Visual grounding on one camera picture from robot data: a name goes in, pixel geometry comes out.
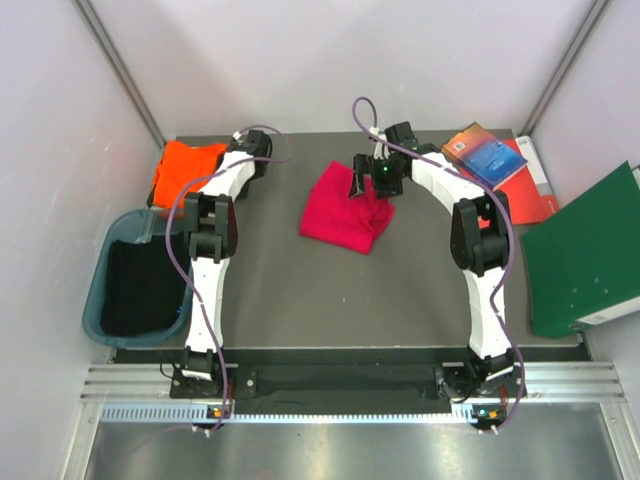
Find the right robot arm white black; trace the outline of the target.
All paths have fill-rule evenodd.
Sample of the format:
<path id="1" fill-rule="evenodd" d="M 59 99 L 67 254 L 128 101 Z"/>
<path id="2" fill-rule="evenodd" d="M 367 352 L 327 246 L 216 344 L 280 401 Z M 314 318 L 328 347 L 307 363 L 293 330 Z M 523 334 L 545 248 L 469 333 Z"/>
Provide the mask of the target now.
<path id="1" fill-rule="evenodd" d="M 393 153 L 387 158 L 355 155 L 349 197 L 400 195 L 406 178 L 427 190 L 451 215 L 450 252 L 468 289 L 468 359 L 461 373 L 442 374 L 439 388 L 456 403 L 490 395 L 514 369 L 514 349 L 503 328 L 503 278 L 511 253 L 510 218 L 500 212 L 508 207 L 506 196 L 486 194 L 442 154 L 412 158 Z"/>

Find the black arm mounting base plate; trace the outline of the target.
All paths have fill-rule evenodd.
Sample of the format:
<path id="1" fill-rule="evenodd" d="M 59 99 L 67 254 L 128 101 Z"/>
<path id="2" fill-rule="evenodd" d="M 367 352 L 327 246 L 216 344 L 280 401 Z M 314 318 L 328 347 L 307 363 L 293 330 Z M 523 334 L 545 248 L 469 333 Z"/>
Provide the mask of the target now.
<path id="1" fill-rule="evenodd" d="M 455 402 L 517 397 L 520 367 L 497 377 L 466 348 L 229 349 L 183 353 L 170 397 L 215 401 L 236 414 L 395 415 L 447 413 Z"/>

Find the orange t shirt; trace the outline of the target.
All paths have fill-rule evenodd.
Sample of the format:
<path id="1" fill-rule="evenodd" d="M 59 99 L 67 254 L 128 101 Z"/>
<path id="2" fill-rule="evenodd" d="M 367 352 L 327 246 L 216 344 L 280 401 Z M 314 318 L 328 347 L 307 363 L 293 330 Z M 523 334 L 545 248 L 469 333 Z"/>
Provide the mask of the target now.
<path id="1" fill-rule="evenodd" d="M 150 204 L 170 209 L 186 183 L 218 169 L 227 148 L 224 143 L 192 147 L 169 141 L 153 175 Z"/>

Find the red t shirt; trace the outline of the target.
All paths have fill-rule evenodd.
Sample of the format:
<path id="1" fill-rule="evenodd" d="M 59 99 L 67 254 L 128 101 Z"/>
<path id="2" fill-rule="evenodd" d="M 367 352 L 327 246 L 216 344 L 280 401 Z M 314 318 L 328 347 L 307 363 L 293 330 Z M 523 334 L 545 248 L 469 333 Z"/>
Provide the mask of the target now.
<path id="1" fill-rule="evenodd" d="M 390 225 L 395 206 L 376 197 L 369 179 L 365 180 L 367 191 L 350 199 L 351 183 L 352 170 L 332 161 L 310 190 L 299 234 L 368 255 Z"/>

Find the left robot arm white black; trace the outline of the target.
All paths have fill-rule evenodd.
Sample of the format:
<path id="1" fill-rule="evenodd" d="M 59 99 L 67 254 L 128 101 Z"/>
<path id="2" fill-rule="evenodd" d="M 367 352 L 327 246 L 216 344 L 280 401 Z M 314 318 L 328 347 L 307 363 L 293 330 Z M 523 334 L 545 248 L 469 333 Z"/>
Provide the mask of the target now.
<path id="1" fill-rule="evenodd" d="M 176 199 L 183 204 L 190 267 L 177 263 L 171 247 L 167 253 L 192 294 L 180 373 L 205 396 L 229 398 L 221 310 L 226 273 L 239 239 L 235 200 L 250 181 L 264 175 L 270 159 L 266 148 L 231 146 L 213 174 L 188 182 Z"/>

